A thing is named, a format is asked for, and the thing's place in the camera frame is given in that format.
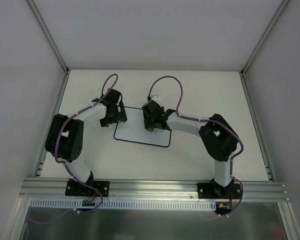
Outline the green whiteboard eraser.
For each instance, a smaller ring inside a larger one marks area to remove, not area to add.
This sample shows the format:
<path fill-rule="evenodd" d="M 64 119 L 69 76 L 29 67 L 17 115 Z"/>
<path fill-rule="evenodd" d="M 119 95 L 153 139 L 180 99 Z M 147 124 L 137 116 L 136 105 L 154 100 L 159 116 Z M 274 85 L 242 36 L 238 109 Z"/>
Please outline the green whiteboard eraser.
<path fill-rule="evenodd" d="M 147 131 L 150 131 L 150 132 L 153 132 L 154 131 L 154 128 L 152 127 L 149 127 L 149 128 L 146 128 Z"/>

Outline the small black-framed whiteboard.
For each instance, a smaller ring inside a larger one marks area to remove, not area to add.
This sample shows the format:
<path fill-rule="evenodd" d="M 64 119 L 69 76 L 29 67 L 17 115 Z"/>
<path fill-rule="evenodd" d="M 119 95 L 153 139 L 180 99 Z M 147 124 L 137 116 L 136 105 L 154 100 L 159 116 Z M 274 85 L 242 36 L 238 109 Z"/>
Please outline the small black-framed whiteboard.
<path fill-rule="evenodd" d="M 146 130 L 141 108 L 125 107 L 126 122 L 119 122 L 114 131 L 114 139 L 130 143 L 167 148 L 171 143 L 172 132 L 155 128 Z"/>

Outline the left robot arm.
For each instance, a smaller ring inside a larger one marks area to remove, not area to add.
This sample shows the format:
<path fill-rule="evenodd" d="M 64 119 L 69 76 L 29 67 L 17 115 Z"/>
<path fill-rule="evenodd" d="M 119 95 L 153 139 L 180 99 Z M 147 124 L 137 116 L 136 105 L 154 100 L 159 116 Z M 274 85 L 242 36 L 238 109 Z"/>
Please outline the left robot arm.
<path fill-rule="evenodd" d="M 77 182 L 76 189 L 84 196 L 94 191 L 93 173 L 81 157 L 84 130 L 91 124 L 101 127 L 124 123 L 128 120 L 121 92 L 109 89 L 101 98 L 73 115 L 54 115 L 45 141 L 45 150 L 64 165 L 71 178 Z"/>

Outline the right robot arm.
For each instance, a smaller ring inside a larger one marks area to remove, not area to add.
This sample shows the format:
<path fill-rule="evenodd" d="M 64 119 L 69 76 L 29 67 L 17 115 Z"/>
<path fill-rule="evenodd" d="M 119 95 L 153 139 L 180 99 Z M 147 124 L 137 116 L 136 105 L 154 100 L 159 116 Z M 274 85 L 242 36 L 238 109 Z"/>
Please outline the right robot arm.
<path fill-rule="evenodd" d="M 240 141 L 220 114 L 215 113 L 207 119 L 181 115 L 174 109 L 164 110 L 154 100 L 146 102 L 141 109 L 145 129 L 180 131 L 200 137 L 207 153 L 214 159 L 214 194 L 218 198 L 225 198 L 231 193 L 230 183 L 233 179 L 230 161 Z"/>

